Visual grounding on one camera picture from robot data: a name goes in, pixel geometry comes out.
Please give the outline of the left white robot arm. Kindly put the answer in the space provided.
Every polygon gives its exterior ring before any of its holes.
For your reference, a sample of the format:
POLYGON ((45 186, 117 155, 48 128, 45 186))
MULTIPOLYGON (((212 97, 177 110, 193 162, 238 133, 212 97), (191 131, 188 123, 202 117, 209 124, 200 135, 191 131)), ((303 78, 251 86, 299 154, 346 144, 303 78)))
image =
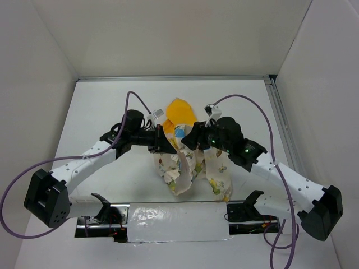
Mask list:
POLYGON ((133 145, 146 146, 152 154, 175 154, 162 125, 155 122, 163 114, 158 109, 144 117, 138 110, 128 110, 122 122, 113 125, 79 159, 51 171, 36 171, 24 200, 25 208, 49 228, 57 228, 74 217, 91 217, 99 224, 107 222, 112 212, 118 212, 107 199, 97 193, 72 198, 72 192, 96 171, 130 151, 133 145))

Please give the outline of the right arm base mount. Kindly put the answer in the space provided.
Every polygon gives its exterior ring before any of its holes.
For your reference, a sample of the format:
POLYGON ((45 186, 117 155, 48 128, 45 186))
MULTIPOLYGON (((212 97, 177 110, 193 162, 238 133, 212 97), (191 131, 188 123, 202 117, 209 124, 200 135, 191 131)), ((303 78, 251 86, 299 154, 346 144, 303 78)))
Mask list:
POLYGON ((224 219, 230 235, 277 233, 280 225, 275 216, 261 214, 254 206, 263 191, 253 191, 245 200, 227 203, 224 219))

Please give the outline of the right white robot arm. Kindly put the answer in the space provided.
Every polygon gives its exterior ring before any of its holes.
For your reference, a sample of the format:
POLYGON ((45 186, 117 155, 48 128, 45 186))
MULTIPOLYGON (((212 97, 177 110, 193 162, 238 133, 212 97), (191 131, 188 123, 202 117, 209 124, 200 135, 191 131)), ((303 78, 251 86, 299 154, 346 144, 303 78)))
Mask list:
POLYGON ((308 235, 325 241, 343 215, 342 194, 337 187, 312 182, 276 162, 266 148, 245 138, 241 126, 231 117, 211 120, 210 124, 196 122, 181 142, 192 150, 213 147, 224 151, 237 166, 284 188, 288 202, 282 205, 264 192, 255 191, 257 197, 250 196, 252 201, 245 206, 245 214, 251 220, 271 210, 271 215, 279 214, 281 219, 298 220, 308 235))

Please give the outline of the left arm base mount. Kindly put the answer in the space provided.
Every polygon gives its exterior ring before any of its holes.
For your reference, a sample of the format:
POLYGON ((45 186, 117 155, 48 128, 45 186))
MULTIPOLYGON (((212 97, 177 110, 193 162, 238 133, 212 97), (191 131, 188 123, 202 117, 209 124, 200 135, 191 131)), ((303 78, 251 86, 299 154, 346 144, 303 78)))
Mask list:
POLYGON ((128 203, 111 203, 92 193, 85 198, 85 206, 90 207, 91 214, 77 218, 75 238, 109 237, 117 243, 128 242, 128 203))

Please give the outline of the yellow and cream baby jacket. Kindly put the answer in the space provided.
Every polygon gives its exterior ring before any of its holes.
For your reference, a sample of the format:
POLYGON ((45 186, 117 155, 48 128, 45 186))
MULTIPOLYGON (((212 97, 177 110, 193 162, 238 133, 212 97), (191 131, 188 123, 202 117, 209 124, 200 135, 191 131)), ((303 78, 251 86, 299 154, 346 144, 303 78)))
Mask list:
POLYGON ((228 202, 232 195, 229 160, 226 153, 213 147, 191 150, 181 139, 189 134, 197 117, 189 103, 174 99, 166 108, 164 134, 176 150, 175 154, 155 154, 154 165, 158 175, 173 195, 186 193, 197 179, 208 182, 216 201, 228 202))

